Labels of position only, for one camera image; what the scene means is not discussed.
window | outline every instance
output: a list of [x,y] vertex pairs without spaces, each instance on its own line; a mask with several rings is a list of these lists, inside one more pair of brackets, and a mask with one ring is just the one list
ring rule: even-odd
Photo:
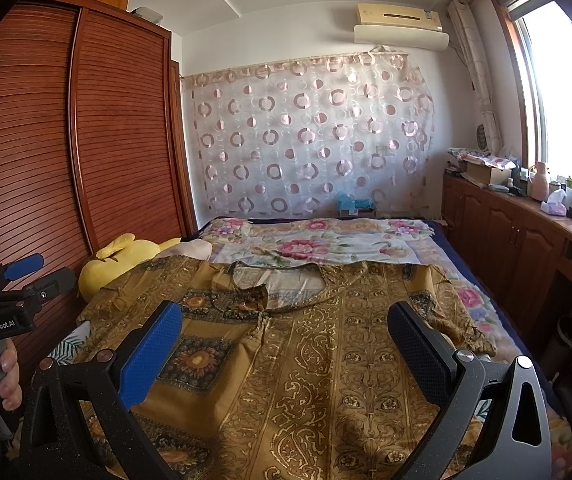
[[572,22],[553,0],[496,0],[521,82],[527,157],[572,176]]

window frame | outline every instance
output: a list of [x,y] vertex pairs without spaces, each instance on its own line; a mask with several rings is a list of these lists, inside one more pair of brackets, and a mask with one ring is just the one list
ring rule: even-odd
[[538,6],[533,9],[528,8],[527,12],[518,12],[515,17],[503,3],[505,0],[490,1],[499,18],[512,61],[521,122],[522,165],[530,168],[536,160],[547,160],[546,124],[542,114],[544,103],[542,96],[536,91],[530,37],[522,19],[525,14]]

slatted wooden door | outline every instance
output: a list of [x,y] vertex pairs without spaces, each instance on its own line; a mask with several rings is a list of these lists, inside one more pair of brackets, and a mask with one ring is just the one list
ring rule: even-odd
[[[0,263],[40,252],[45,267],[29,280],[79,269],[89,255],[66,127],[76,22],[76,10],[18,4],[0,24]],[[16,338],[22,370],[33,370],[74,327],[79,310],[74,293],[44,307],[37,329]]]
[[82,12],[71,134],[92,245],[128,232],[155,242],[185,235],[169,124],[169,38]]

human hand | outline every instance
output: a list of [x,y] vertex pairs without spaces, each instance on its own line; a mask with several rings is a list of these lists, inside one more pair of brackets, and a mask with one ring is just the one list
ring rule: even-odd
[[0,355],[0,366],[6,374],[0,382],[2,406],[7,412],[11,412],[19,408],[22,403],[22,389],[19,387],[17,350],[10,339],[6,339],[6,350]]

sheer curtain with circles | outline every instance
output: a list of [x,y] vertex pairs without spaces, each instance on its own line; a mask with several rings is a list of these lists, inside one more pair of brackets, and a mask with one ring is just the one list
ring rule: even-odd
[[421,214],[434,132],[412,58],[366,52],[189,76],[183,81],[197,214],[336,216],[346,193],[378,214]]

